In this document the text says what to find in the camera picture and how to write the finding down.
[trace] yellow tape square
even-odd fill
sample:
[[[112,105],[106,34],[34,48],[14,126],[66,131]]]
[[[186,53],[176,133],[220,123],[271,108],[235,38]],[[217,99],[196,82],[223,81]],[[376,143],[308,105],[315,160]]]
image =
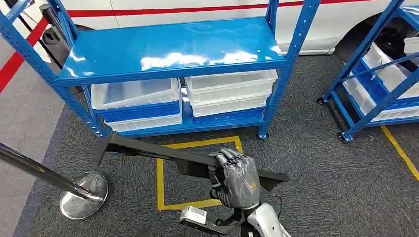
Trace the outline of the yellow tape square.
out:
[[[201,146],[208,146],[208,145],[215,145],[215,144],[222,144],[222,143],[229,143],[229,142],[234,142],[236,150],[239,151],[240,153],[243,153],[242,143],[240,142],[240,138],[238,136],[216,138],[216,139],[209,139],[209,140],[196,141],[196,142],[176,143],[176,144],[165,145],[165,147],[170,147],[173,149],[182,149],[182,148],[201,147]],[[165,186],[164,186],[163,178],[164,178],[163,160],[157,159],[157,209],[159,211],[183,210],[183,208],[185,208],[186,206],[204,208],[204,207],[221,205],[219,200],[208,199],[208,200],[203,200],[203,201],[195,201],[195,202],[188,202],[188,203],[165,206]]]

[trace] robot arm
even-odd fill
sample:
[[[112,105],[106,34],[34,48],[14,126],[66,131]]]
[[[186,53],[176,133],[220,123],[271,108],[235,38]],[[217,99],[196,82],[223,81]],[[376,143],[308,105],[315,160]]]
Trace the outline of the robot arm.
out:
[[[217,234],[229,234],[238,225],[243,237],[290,237],[279,223],[275,210],[269,204],[260,203],[260,182],[254,159],[232,149],[221,149],[215,155],[220,168],[209,167],[209,179],[212,183],[210,196],[235,210],[232,217],[214,225],[206,222],[206,212],[194,207],[187,207],[181,215],[181,224],[202,231],[209,227],[211,231],[223,228]]]

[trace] caster wheel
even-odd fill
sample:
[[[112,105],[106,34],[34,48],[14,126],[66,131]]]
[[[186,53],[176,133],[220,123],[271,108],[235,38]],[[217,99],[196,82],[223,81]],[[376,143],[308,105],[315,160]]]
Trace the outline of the caster wheel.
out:
[[[325,101],[323,100],[323,97],[317,98],[317,103],[321,104],[321,105],[325,104]]]
[[[268,138],[269,137],[269,133],[266,133],[266,135],[260,135],[259,134],[259,138],[260,139],[266,139],[266,138]]]
[[[344,142],[344,143],[346,142],[346,141],[345,141],[345,138],[344,138],[344,137],[343,137],[343,135],[342,135],[342,133],[338,133],[338,134],[337,134],[337,138],[338,138],[340,141]]]
[[[349,143],[349,142],[351,142],[353,139],[352,139],[352,137],[350,137],[349,139],[346,139],[344,136],[343,136],[343,132],[340,132],[340,133],[338,133],[337,134],[337,138],[341,141],[341,142],[343,142],[343,143]]]

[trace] white van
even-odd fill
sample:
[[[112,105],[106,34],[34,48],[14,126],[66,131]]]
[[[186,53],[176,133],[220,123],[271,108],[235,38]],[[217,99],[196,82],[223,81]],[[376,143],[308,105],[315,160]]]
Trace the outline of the white van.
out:
[[[0,0],[0,9],[9,9]],[[164,23],[203,21],[261,16],[268,0],[62,0],[73,21],[92,29],[141,26]],[[304,42],[301,54],[331,54],[342,38],[358,23],[384,11],[390,0],[322,0]],[[35,0],[23,17],[34,27],[41,19],[39,6],[46,0]],[[281,0],[276,24],[276,40],[282,51],[288,49],[303,1]],[[406,0],[404,5],[419,5]],[[26,37],[29,32],[19,22],[15,26]],[[35,50],[49,61],[37,43]]]

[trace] yellow floor tape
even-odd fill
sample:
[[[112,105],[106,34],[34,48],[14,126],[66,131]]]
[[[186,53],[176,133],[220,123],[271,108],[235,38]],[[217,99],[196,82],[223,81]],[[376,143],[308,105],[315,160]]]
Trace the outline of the yellow floor tape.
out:
[[[234,142],[236,146],[236,150],[240,153],[243,153],[242,143],[240,142],[240,138],[238,136],[235,137],[224,137],[224,138],[216,138],[216,139],[209,139],[203,141],[195,141],[195,142],[184,142],[184,143],[176,143],[165,145],[165,147],[170,147],[173,149],[182,149],[182,148],[189,148],[189,147],[201,147],[201,146],[208,146],[214,144],[222,144],[222,143],[230,143]],[[165,186],[164,186],[164,175],[163,175],[163,160],[157,159],[157,209],[159,211],[162,210],[183,210],[186,206],[194,206],[197,208],[204,208],[210,206],[220,206],[221,203],[219,200],[209,199],[204,201],[194,201],[188,203],[181,203],[176,205],[165,205]]]
[[[410,172],[413,174],[413,176],[416,178],[416,180],[419,181],[419,172],[416,169],[416,167],[413,165],[413,163],[410,161],[409,157],[406,155],[404,150],[401,148],[399,143],[397,143],[396,139],[394,139],[391,132],[388,130],[386,126],[382,126],[381,129],[383,130],[384,134],[387,136],[388,140],[393,144],[394,148],[396,148],[399,155],[402,157],[402,159],[405,161],[407,167],[409,168]]]

